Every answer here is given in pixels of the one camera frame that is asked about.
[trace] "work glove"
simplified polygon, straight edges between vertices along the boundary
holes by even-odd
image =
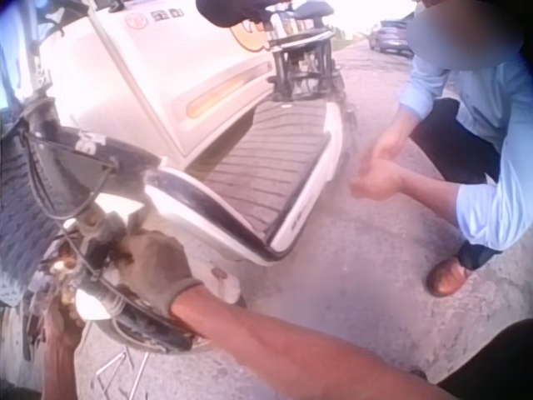
[[[131,255],[117,263],[122,281],[166,317],[177,296],[202,284],[192,277],[183,246],[173,237],[142,231],[124,238],[121,247]]]

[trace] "parked car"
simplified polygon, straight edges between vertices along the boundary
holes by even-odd
[[[385,20],[378,23],[368,35],[372,50],[384,53],[389,50],[397,53],[412,53],[407,42],[407,23],[413,19],[412,12],[402,19]]]

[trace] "light blue shirt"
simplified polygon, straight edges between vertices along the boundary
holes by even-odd
[[[533,223],[533,79],[518,55],[497,67],[454,74],[457,120],[501,153],[497,185],[461,185],[457,221],[470,243],[502,251]],[[426,118],[449,75],[415,57],[400,103]]]

